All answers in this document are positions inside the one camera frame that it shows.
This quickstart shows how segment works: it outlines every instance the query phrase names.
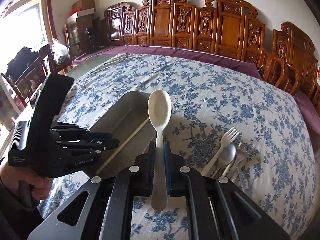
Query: tray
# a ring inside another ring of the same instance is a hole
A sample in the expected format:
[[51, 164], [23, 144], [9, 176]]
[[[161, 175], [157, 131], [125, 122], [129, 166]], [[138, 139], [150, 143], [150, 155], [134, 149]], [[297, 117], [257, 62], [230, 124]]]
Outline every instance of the tray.
[[[90, 129], [91, 132], [111, 132], [120, 140], [120, 145], [148, 117], [149, 94], [130, 91], [124, 94]], [[137, 155], [148, 149], [149, 142], [156, 137], [152, 124], [147, 122], [140, 131], [126, 144], [116, 157], [99, 173], [102, 178], [117, 175], [124, 168], [133, 165]], [[96, 170], [112, 155], [116, 149], [103, 151], [101, 161], [87, 166], [84, 172], [95, 176]]]

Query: dark sleeve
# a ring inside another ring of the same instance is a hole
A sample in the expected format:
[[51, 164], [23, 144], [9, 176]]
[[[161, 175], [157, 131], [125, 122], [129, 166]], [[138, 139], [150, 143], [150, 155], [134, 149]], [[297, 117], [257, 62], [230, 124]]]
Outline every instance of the dark sleeve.
[[27, 239], [42, 221], [38, 209], [22, 205], [19, 199], [4, 187], [0, 178], [0, 238], [8, 236], [4, 239]]

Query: silver screw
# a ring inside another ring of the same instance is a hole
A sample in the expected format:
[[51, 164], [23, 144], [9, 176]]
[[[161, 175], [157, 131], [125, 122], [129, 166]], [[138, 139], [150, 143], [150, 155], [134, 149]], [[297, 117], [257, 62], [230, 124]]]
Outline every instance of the silver screw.
[[94, 176], [91, 178], [91, 182], [94, 184], [97, 184], [101, 181], [101, 178], [99, 176]]
[[131, 166], [131, 167], [129, 168], [129, 171], [131, 171], [131, 172], [138, 172], [139, 169], [140, 169], [140, 168], [139, 168], [138, 166], [133, 165], [133, 166]]
[[220, 176], [220, 177], [218, 178], [218, 181], [219, 181], [220, 183], [225, 184], [225, 183], [227, 183], [229, 180], [228, 180], [228, 178], [227, 178], [226, 176]]
[[187, 166], [182, 166], [182, 167], [180, 168], [180, 171], [183, 172], [183, 173], [188, 173], [188, 172], [190, 171], [190, 168], [187, 167]]

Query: floral tablecloth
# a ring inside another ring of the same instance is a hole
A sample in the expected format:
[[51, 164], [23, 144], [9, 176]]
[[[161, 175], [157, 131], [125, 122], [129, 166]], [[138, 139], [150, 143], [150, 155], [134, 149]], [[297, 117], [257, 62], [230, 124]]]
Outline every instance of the floral tablecloth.
[[[126, 92], [166, 90], [172, 118], [165, 136], [171, 150], [199, 171], [232, 126], [248, 153], [241, 170], [249, 196], [296, 239], [315, 214], [316, 174], [308, 131], [293, 98], [251, 76], [198, 61], [120, 54], [75, 81], [59, 120], [90, 128]], [[40, 211], [48, 216], [88, 177], [77, 172], [54, 180]], [[188, 239], [183, 198], [163, 212], [136, 197], [132, 239]]]

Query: white plastic fork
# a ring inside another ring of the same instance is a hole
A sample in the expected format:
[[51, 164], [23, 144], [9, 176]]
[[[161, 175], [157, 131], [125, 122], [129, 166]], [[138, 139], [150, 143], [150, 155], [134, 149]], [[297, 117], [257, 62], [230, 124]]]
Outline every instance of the white plastic fork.
[[214, 165], [214, 163], [217, 161], [220, 153], [222, 152], [222, 149], [226, 147], [228, 144], [232, 143], [237, 136], [239, 135], [239, 132], [236, 128], [232, 127], [229, 131], [227, 131], [221, 138], [220, 141], [220, 149], [217, 151], [217, 153], [214, 155], [214, 157], [209, 161], [209, 163], [204, 167], [204, 169], [201, 171], [202, 176], [207, 176], [210, 172], [210, 169]]

